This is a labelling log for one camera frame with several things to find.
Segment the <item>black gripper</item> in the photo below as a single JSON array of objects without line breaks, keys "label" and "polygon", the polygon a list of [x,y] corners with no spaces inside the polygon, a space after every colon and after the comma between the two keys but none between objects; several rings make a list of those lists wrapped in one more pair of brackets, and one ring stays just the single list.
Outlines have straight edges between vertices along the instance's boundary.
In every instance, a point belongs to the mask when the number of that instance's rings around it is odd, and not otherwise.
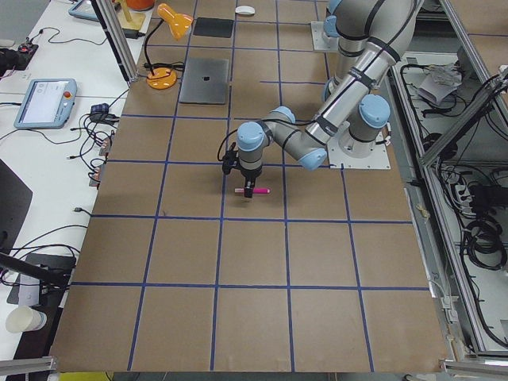
[{"label": "black gripper", "polygon": [[252,189],[255,188],[256,185],[256,177],[254,175],[246,175],[244,177],[244,196],[246,198],[250,198],[250,194],[252,193]]}]

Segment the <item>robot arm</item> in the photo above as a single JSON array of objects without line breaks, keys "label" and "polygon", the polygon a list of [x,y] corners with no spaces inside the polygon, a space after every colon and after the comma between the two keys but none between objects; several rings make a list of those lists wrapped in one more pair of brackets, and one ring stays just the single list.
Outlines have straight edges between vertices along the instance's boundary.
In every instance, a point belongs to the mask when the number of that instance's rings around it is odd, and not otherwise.
[{"label": "robot arm", "polygon": [[323,32],[328,38],[342,38],[344,35],[337,28],[337,8],[341,0],[329,0],[326,7],[326,18],[323,21]]},{"label": "robot arm", "polygon": [[327,157],[326,145],[346,137],[348,156],[364,156],[390,116],[384,98],[372,90],[406,52],[421,9],[420,1],[331,1],[323,29],[337,37],[334,76],[326,83],[325,101],[304,129],[293,113],[280,106],[266,117],[238,128],[237,141],[223,157],[222,169],[244,176],[243,193],[252,197],[263,167],[263,150],[276,143],[301,166],[312,171]]}]

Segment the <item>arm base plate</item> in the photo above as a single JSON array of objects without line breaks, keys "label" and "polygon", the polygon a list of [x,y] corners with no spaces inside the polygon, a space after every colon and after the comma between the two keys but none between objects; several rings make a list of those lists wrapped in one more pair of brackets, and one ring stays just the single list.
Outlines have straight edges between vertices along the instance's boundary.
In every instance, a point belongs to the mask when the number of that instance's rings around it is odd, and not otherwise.
[{"label": "arm base plate", "polygon": [[339,34],[326,22],[312,21],[310,30],[315,52],[335,52],[338,49]]},{"label": "arm base plate", "polygon": [[328,162],[332,169],[390,170],[387,146],[381,129],[375,140],[364,143],[350,134],[350,123],[343,122],[327,143]]}]

